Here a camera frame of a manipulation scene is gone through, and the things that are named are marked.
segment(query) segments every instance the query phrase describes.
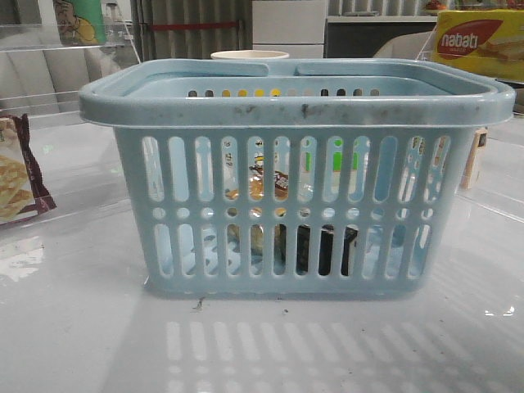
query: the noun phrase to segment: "small debris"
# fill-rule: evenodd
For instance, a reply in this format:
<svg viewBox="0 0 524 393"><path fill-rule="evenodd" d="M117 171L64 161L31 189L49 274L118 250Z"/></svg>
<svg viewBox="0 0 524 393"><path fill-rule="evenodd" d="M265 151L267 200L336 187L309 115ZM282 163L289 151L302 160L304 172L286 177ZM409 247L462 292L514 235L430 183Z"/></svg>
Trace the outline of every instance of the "small debris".
<svg viewBox="0 0 524 393"><path fill-rule="evenodd" d="M202 311L202 302L204 301L206 297L203 296L200 299L198 299L198 303L196 303L196 307L193 307L195 311Z"/></svg>

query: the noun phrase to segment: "wafer package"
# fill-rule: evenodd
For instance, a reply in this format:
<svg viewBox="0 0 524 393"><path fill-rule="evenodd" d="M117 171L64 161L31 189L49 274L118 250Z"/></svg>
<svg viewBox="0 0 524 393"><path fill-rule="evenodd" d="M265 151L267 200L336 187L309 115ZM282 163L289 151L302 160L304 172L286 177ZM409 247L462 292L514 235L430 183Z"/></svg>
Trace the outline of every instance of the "wafer package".
<svg viewBox="0 0 524 393"><path fill-rule="evenodd" d="M524 82L524 10L439 12L432 60Z"/></svg>
<svg viewBox="0 0 524 393"><path fill-rule="evenodd" d="M29 149L27 115L0 117L0 225L56 207Z"/></svg>

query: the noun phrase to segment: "white table surface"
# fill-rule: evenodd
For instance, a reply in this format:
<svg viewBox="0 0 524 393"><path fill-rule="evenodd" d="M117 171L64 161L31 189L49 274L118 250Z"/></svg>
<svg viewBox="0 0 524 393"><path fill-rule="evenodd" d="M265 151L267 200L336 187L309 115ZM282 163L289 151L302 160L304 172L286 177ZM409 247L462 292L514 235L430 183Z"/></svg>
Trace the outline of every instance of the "white table surface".
<svg viewBox="0 0 524 393"><path fill-rule="evenodd" d="M0 228L1 392L524 391L524 119L401 300L154 296L112 131L31 146L58 207Z"/></svg>

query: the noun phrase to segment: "light blue basket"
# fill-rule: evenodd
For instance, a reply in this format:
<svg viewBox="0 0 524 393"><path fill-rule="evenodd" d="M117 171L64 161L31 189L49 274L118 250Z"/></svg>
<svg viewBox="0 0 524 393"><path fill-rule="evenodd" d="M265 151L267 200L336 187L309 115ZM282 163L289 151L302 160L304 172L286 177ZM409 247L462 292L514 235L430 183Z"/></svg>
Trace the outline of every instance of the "light blue basket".
<svg viewBox="0 0 524 393"><path fill-rule="evenodd" d="M80 92L82 116L115 128L150 279L177 293L416 289L475 129L513 100L492 79L378 59L150 61Z"/></svg>

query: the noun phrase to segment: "yellow package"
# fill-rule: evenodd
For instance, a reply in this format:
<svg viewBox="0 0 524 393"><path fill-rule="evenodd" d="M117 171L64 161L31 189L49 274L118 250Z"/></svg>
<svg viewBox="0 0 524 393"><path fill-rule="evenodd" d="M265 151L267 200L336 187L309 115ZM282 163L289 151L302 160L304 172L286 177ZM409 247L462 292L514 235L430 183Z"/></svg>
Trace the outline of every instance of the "yellow package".
<svg viewBox="0 0 524 393"><path fill-rule="evenodd" d="M442 11L432 60L524 82L524 11Z"/></svg>

